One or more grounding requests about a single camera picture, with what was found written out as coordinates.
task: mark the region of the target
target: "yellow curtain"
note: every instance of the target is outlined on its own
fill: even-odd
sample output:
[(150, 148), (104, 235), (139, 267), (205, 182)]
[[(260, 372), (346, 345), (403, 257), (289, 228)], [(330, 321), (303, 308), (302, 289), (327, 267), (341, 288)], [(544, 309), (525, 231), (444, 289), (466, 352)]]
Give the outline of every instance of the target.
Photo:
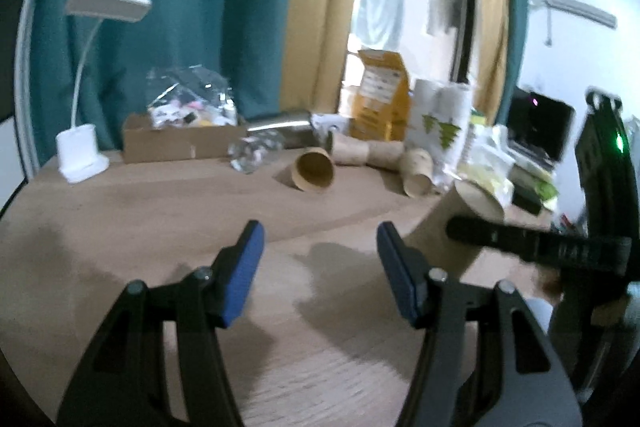
[(289, 0), (281, 110), (335, 112), (353, 0)]
[(509, 0), (482, 0), (478, 87), (474, 107), (494, 123), (507, 65)]

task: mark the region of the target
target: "yellow package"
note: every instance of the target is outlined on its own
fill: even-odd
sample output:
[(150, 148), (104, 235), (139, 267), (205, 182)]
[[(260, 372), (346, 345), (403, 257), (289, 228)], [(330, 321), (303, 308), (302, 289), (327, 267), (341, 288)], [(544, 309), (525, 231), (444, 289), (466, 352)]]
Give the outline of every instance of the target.
[(409, 76), (399, 53), (360, 50), (364, 74), (353, 100), (351, 136), (404, 141), (411, 99)]

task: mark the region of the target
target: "crumpled plastic wrapper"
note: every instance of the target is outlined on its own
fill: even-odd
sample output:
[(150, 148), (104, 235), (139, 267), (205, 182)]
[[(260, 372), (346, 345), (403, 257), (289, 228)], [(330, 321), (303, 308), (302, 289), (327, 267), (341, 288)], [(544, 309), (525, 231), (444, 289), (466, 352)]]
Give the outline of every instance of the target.
[(228, 80), (214, 71), (154, 68), (146, 79), (147, 110), (156, 129), (238, 124)]

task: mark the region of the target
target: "lamp base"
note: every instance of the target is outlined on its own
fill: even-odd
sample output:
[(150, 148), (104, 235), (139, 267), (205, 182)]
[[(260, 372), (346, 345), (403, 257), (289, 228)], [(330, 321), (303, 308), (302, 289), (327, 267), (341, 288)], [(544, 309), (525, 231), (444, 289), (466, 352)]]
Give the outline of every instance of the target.
[(109, 159), (98, 153), (95, 125), (90, 123), (59, 133), (56, 145), (58, 170), (70, 184), (87, 180), (109, 166)]

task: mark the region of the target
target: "blue gripper pad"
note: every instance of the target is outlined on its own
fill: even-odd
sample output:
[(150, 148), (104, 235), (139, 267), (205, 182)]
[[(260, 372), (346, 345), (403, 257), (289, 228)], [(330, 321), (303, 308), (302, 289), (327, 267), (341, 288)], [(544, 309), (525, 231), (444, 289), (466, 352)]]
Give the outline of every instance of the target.
[(427, 274), (429, 263), (414, 248), (405, 246), (398, 230), (389, 221), (380, 223), (376, 236), (378, 255), (385, 269), (386, 278), (396, 298), (400, 315), (418, 328), (424, 315), (427, 299)]
[(244, 227), (238, 242), (220, 250), (213, 261), (219, 327), (228, 328), (242, 314), (263, 250), (264, 227), (252, 220)]

